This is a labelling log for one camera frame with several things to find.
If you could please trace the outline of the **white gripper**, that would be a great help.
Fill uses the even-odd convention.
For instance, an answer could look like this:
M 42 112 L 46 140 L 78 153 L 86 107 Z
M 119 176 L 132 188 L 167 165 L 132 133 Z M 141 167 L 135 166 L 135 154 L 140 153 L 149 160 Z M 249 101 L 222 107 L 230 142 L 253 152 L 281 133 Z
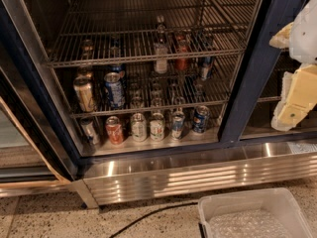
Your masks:
M 269 41 L 277 49 L 290 47 L 293 23 L 280 29 Z M 284 76 L 285 83 L 279 101 L 273 111 L 270 125 L 286 132 L 297 126 L 317 104 L 317 65 L 303 63 L 295 73 Z

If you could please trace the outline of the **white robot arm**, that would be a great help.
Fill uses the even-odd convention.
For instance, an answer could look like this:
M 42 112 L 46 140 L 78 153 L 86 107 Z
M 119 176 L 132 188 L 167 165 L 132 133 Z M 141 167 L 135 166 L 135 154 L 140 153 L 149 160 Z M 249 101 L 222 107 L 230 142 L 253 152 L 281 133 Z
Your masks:
M 273 129 L 286 132 L 317 104 L 317 0 L 309 0 L 295 20 L 276 33 L 269 44 L 288 49 L 289 56 L 300 62 L 294 73 L 284 74 L 281 99 L 271 119 Z

